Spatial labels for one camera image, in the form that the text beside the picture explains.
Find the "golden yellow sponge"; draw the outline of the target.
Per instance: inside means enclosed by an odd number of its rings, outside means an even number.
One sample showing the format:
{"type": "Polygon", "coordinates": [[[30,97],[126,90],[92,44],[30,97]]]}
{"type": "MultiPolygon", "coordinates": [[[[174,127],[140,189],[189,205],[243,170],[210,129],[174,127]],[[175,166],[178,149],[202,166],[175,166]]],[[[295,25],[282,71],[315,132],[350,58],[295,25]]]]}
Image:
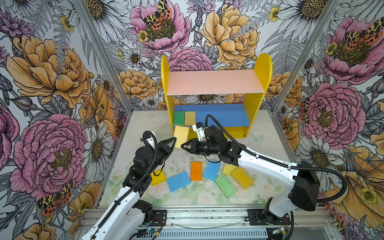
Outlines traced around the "golden yellow sponge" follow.
{"type": "Polygon", "coordinates": [[[242,187],[247,190],[254,182],[254,180],[242,168],[236,168],[231,172],[231,177],[242,187]]]}

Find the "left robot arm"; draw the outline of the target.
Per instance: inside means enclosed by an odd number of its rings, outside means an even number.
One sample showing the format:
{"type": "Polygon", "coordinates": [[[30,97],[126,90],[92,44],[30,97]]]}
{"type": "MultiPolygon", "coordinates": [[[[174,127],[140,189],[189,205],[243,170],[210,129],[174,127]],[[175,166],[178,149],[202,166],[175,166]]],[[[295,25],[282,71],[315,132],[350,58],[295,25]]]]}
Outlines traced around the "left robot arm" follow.
{"type": "Polygon", "coordinates": [[[174,150],[176,138],[158,142],[152,132],[136,150],[133,165],[113,203],[80,240],[127,240],[141,225],[153,218],[153,205],[141,200],[152,182],[151,173],[164,164],[174,150]]]}

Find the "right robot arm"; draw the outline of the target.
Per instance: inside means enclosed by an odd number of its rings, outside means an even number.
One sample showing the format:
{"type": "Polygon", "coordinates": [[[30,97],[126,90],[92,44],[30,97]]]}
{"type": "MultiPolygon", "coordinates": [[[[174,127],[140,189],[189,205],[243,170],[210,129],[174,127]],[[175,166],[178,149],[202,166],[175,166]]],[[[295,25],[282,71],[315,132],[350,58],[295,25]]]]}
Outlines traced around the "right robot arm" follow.
{"type": "Polygon", "coordinates": [[[255,217],[269,225],[276,225],[286,214],[297,209],[313,212],[317,207],[320,183],[309,165],[301,167],[296,163],[269,158],[231,141],[211,145],[207,141],[192,139],[182,144],[181,148],[194,155],[217,155],[226,164],[254,170],[283,183],[288,189],[270,197],[265,208],[255,217]]]}

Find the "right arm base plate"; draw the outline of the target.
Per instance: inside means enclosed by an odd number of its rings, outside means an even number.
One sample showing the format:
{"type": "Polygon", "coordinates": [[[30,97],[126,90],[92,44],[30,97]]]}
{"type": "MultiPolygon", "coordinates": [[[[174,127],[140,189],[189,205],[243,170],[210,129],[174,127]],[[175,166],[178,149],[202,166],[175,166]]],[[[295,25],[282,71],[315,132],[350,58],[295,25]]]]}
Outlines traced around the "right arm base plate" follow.
{"type": "Polygon", "coordinates": [[[244,221],[249,222],[251,226],[288,226],[291,224],[291,219],[288,214],[279,218],[268,210],[248,209],[247,217],[244,221]]]}

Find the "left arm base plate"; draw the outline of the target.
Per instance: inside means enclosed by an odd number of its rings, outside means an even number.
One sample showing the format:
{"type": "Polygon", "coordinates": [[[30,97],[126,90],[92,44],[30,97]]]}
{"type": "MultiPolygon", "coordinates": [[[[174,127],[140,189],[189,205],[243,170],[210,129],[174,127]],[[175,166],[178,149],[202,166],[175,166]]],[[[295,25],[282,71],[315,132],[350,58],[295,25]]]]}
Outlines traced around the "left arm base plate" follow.
{"type": "Polygon", "coordinates": [[[167,210],[149,210],[145,215],[143,227],[164,227],[167,222],[167,210]]]}

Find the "light yellow sponge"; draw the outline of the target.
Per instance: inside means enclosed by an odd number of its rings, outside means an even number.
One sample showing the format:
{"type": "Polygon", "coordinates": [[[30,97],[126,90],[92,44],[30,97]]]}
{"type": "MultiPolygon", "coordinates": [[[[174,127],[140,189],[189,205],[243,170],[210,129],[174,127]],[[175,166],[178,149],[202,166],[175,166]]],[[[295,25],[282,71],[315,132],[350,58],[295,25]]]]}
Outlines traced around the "light yellow sponge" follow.
{"type": "Polygon", "coordinates": [[[181,150],[182,144],[188,141],[189,127],[175,126],[174,137],[176,138],[175,149],[181,150]]]}

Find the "pale yellow sponge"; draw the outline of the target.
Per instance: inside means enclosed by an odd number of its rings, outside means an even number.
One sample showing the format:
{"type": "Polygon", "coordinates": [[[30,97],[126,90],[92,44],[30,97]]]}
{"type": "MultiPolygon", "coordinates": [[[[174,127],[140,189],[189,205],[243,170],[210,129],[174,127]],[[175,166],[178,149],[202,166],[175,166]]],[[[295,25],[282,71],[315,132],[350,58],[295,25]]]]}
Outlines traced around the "pale yellow sponge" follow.
{"type": "Polygon", "coordinates": [[[192,127],[196,124],[196,112],[195,111],[186,111],[185,112],[185,127],[192,127]]]}

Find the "dark green scrub sponge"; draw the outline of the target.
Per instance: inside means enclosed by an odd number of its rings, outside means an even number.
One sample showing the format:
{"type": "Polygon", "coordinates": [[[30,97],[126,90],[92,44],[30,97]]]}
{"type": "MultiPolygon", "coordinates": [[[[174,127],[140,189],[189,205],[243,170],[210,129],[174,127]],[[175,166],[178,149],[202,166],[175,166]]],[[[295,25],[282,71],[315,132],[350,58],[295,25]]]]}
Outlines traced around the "dark green scrub sponge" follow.
{"type": "Polygon", "coordinates": [[[185,125],[185,111],[174,111],[173,125],[174,126],[185,125]]]}

